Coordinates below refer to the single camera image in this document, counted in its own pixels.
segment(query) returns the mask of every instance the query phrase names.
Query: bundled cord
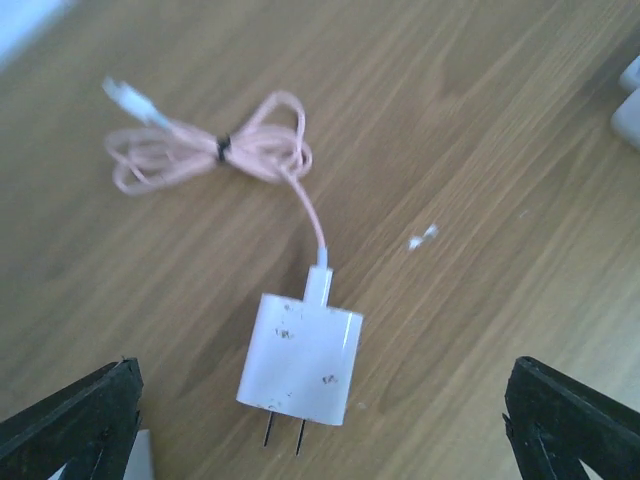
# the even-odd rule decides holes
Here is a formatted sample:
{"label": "bundled cord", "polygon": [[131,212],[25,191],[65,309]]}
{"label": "bundled cord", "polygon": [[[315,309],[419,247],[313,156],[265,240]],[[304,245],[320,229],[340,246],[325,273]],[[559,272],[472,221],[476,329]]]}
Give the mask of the bundled cord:
{"label": "bundled cord", "polygon": [[[300,100],[274,92],[234,134],[217,138],[191,125],[167,118],[147,97],[126,83],[107,78],[107,95],[146,128],[118,130],[105,138],[116,160],[113,181],[128,195],[140,195],[208,173],[221,163],[269,183],[288,183],[304,205],[318,240],[318,266],[327,267],[327,248],[318,215],[299,179],[311,168],[304,141],[305,113]],[[264,123],[278,107],[297,115],[295,130]]]}

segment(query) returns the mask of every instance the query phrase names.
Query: wooden table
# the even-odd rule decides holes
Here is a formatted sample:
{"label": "wooden table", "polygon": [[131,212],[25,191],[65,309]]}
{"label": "wooden table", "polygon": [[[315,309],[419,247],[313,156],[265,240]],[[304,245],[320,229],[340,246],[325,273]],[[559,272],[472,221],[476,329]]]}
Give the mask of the wooden table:
{"label": "wooden table", "polygon": [[[640,409],[640,155],[608,126],[638,53],[632,0],[81,3],[0,77],[0,417],[136,356],[159,479],[513,479],[516,357]],[[213,133],[303,100],[331,304],[366,325],[300,457],[235,393],[262,292],[302,293],[304,211],[232,169],[121,194],[105,75]]]}

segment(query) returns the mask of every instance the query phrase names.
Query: metal prong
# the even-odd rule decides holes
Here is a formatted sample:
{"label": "metal prong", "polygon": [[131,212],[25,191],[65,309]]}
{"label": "metal prong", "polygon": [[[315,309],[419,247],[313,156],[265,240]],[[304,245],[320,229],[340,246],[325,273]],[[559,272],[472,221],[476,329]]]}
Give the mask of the metal prong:
{"label": "metal prong", "polygon": [[302,446],[302,435],[304,435],[304,424],[306,422],[306,420],[303,420],[302,424],[300,425],[300,433],[298,434],[298,445],[296,445],[296,456],[300,455],[300,447]]}
{"label": "metal prong", "polygon": [[264,432],[264,442],[262,442],[262,446],[266,447],[267,443],[269,443],[269,434],[271,434],[271,426],[273,425],[273,416],[274,412],[269,412],[269,420],[267,421],[267,430]]}

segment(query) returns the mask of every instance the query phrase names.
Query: pink cable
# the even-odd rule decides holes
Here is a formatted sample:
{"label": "pink cable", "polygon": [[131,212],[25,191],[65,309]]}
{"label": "pink cable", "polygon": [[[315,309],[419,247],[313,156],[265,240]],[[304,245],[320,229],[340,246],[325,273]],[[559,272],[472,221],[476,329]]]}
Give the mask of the pink cable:
{"label": "pink cable", "polygon": [[[279,106],[297,115],[293,130],[263,123]],[[229,138],[224,161],[269,183],[285,181],[304,205],[318,239],[326,242],[318,214],[299,182],[311,168],[312,155],[304,141],[305,113],[300,100],[287,92],[274,92],[258,107],[249,121]],[[105,147],[117,164],[116,186],[128,195],[140,195],[176,185],[210,172],[219,163],[219,139],[191,125],[171,120],[167,129],[118,130],[105,138]]]}

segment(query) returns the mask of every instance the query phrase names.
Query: white connector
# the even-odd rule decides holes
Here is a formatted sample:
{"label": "white connector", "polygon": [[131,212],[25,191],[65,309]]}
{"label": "white connector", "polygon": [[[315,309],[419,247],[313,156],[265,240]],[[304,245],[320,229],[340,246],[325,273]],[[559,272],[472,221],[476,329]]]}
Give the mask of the white connector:
{"label": "white connector", "polygon": [[640,57],[624,71],[620,85],[631,95],[611,117],[611,127],[640,150]]}
{"label": "white connector", "polygon": [[145,125],[155,124],[162,128],[169,126],[169,119],[158,111],[153,102],[131,85],[116,83],[111,77],[102,82],[105,93],[125,112],[137,118]]}
{"label": "white connector", "polygon": [[327,307],[331,269],[309,270],[304,300],[262,296],[237,400],[274,414],[342,425],[362,328],[362,315]]}

